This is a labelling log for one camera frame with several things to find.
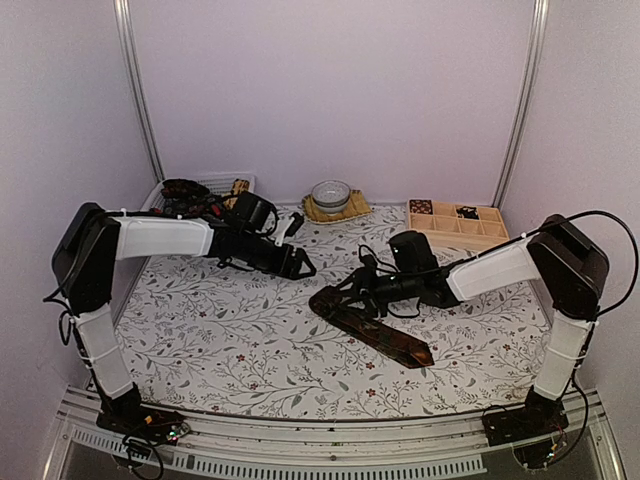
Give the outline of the brown green patterned tie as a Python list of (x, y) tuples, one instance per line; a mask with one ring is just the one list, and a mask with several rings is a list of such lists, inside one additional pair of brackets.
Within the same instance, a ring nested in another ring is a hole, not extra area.
[(345, 308), (344, 303), (331, 301), (322, 293), (322, 289), (309, 299), (308, 305), (314, 314), (331, 326), (408, 369), (435, 365), (426, 342), (396, 330), (378, 318), (359, 315), (354, 310)]

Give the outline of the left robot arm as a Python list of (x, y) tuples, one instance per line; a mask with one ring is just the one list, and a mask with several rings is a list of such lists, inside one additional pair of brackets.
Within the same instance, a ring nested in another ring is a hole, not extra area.
[(120, 271), (153, 257), (189, 257), (209, 259), (219, 269), (306, 279), (315, 266), (304, 249), (286, 241), (303, 222), (299, 213), (280, 220), (273, 203), (248, 191), (189, 196), (172, 210), (108, 210), (95, 202), (79, 207), (52, 255), (56, 286), (43, 301), (61, 309), (59, 338), (75, 344), (88, 369), (105, 427), (138, 434), (183, 420), (144, 406), (126, 365), (112, 307)]

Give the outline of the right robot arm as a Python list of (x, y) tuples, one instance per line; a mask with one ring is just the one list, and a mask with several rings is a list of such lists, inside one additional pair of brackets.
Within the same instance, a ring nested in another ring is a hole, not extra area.
[(310, 309), (407, 368), (434, 363), (427, 344), (382, 323), (390, 304), (415, 299), (448, 309), (516, 283), (538, 281), (551, 299), (551, 337), (539, 373), (522, 407), (489, 411), (482, 423), (490, 445), (502, 445), (564, 429), (562, 398), (587, 353), (610, 269), (607, 255), (574, 222), (559, 214), (537, 229), (471, 258), (439, 265), (427, 236), (408, 230), (389, 246), (395, 267), (380, 268), (374, 254), (336, 286), (313, 295)]

